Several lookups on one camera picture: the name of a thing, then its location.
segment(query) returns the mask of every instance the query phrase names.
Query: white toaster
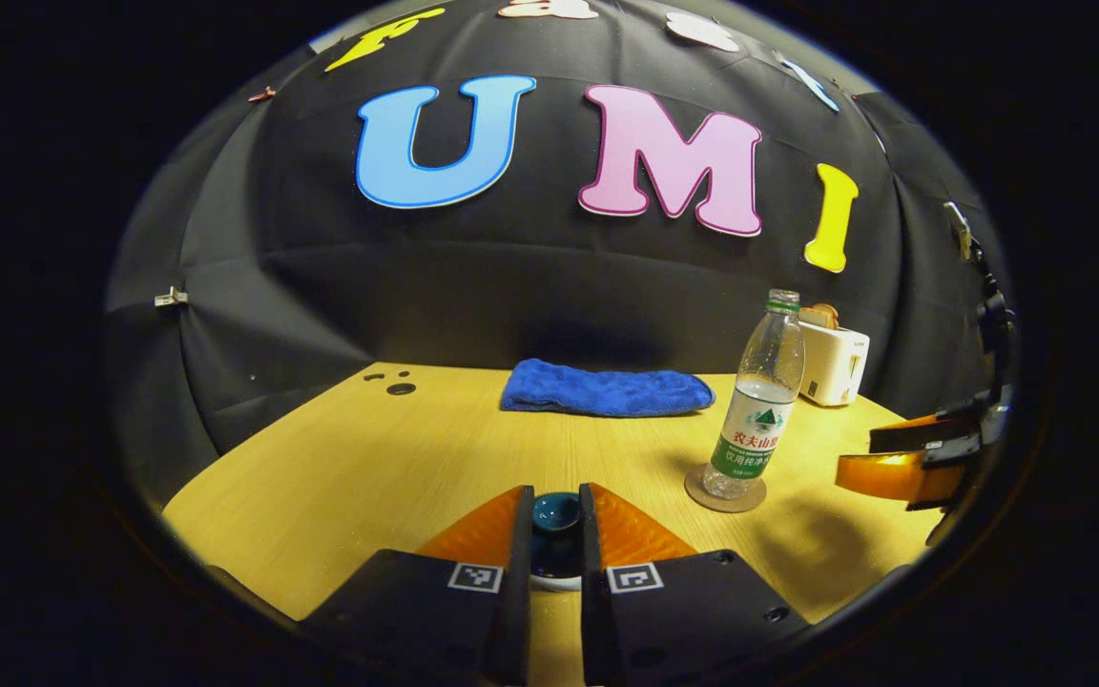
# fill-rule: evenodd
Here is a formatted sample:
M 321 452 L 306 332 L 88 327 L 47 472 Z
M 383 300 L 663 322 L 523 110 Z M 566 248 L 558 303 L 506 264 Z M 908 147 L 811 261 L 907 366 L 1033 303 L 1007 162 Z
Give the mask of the white toaster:
M 872 340 L 850 329 L 800 322 L 803 330 L 803 384 L 799 394 L 821 406 L 845 406 L 858 396 Z

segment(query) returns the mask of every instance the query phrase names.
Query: plastic water bottle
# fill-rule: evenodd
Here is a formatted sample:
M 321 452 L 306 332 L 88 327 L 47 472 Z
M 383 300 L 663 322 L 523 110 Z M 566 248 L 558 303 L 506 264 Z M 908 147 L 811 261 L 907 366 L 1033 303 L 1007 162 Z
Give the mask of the plastic water bottle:
M 720 499 L 737 499 L 759 477 L 791 417 L 803 379 L 803 332 L 799 293 L 771 288 L 766 315 L 741 357 L 736 388 L 702 488 Z

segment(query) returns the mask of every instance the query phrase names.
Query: black fabric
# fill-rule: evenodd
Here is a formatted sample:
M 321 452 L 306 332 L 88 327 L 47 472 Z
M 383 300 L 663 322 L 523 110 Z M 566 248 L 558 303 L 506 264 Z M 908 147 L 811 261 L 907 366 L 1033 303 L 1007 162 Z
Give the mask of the black fabric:
M 189 136 L 140 204 L 110 288 L 110 321 L 125 328 L 116 340 L 136 328 L 119 310 L 148 306 L 169 282 L 191 300 L 149 334 L 178 336 L 184 368 L 149 372 L 171 375 L 166 387 L 135 377 L 120 391 L 180 387 L 180 408 L 197 409 L 186 417 L 156 405 L 154 415 L 119 421 L 132 462 L 166 475 L 157 492 L 170 496 L 217 453 L 375 359 L 732 372 L 771 287 L 832 303 L 843 326 L 867 334 L 863 392 L 900 414 L 985 386 L 976 275 L 958 261 L 941 204 L 956 200 L 984 243 L 993 240 L 989 220 L 943 149 L 890 101 L 856 104 L 835 88 L 842 111 L 831 112 L 766 45 L 736 34 L 741 53 L 730 54 L 684 42 L 664 27 L 673 8 L 653 1 L 593 3 L 599 18 L 586 21 L 498 18 L 489 0 L 444 8 L 329 74 L 354 38 L 315 57 L 292 54 L 253 79 Z M 446 165 L 469 144 L 473 101 L 460 85 L 501 74 L 537 87 L 519 100 L 513 156 L 492 187 L 431 209 L 363 197 L 359 106 L 437 87 L 419 118 L 414 159 Z M 245 103 L 267 84 L 278 97 Z M 692 209 L 667 217 L 645 171 L 639 185 L 653 201 L 643 214 L 580 208 L 601 136 L 598 106 L 584 97 L 592 84 L 653 92 L 686 138 L 711 112 L 758 126 L 763 232 L 723 235 Z M 820 163 L 859 188 L 847 266 L 836 275 L 803 259 L 821 213 Z M 693 203 L 707 192 L 703 182 Z M 132 344 L 114 365 L 170 365 Z M 164 455 L 145 446 L 178 425 L 192 435 Z

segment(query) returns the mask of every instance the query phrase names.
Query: blue letter u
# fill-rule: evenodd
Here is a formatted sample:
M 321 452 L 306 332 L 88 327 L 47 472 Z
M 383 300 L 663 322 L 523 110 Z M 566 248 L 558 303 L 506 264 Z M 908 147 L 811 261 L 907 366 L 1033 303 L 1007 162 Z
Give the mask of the blue letter u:
M 424 168 L 413 156 L 418 113 L 440 95 L 432 86 L 388 92 L 358 108 L 358 190 L 389 208 L 433 208 L 458 203 L 507 170 L 515 140 L 515 110 L 522 92 L 537 87 L 526 76 L 469 79 L 460 92 L 474 99 L 469 151 L 444 168 Z

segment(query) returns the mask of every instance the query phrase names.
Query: microfiber towel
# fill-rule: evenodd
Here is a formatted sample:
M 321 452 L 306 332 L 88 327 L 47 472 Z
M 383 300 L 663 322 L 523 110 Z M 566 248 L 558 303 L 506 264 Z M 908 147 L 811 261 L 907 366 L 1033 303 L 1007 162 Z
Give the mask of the microfiber towel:
M 504 410 L 600 417 L 688 413 L 714 403 L 714 391 L 679 372 L 585 372 L 531 358 L 520 361 L 502 389 Z

